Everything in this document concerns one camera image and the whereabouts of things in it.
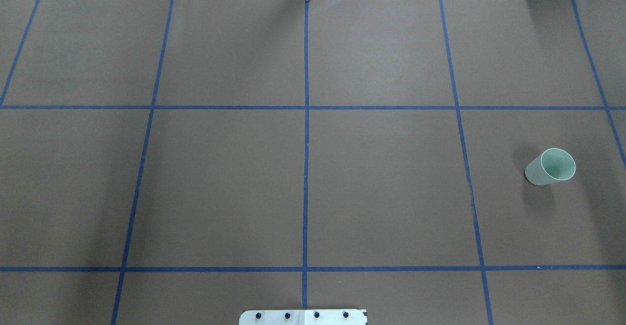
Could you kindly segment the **green cup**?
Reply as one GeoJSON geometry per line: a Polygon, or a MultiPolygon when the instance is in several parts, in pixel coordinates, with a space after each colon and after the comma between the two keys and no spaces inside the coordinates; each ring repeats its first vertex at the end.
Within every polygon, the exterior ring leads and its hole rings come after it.
{"type": "Polygon", "coordinates": [[[576,173],[574,158],[563,149],[549,148],[526,165],[524,176],[536,186],[570,180],[576,173]]]}

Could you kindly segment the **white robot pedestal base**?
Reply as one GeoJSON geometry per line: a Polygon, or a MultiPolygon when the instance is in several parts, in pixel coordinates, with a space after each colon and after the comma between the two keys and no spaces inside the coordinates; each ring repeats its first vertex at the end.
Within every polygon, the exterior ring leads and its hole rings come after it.
{"type": "Polygon", "coordinates": [[[360,309],[249,310],[240,325],[367,325],[367,311],[360,309]]]}

